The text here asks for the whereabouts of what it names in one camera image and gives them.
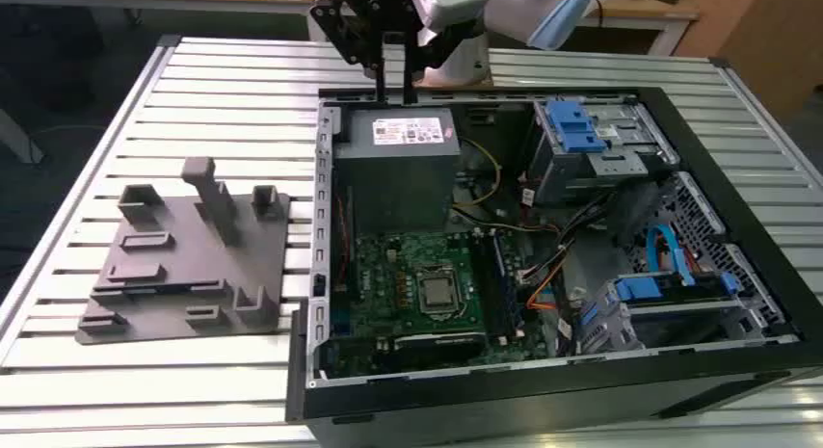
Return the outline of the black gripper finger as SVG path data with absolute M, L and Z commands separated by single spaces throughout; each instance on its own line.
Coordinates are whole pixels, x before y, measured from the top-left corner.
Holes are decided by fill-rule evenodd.
M 419 79 L 425 69 L 441 67 L 463 40 L 463 26 L 447 26 L 423 45 L 419 45 L 418 42 L 418 32 L 407 31 L 405 33 L 405 104 L 418 102 L 414 81 Z
M 314 0 L 310 16 L 350 65 L 361 65 L 375 80 L 377 101 L 386 101 L 383 34 L 357 34 L 337 28 L 339 14 L 353 14 L 341 0 Z

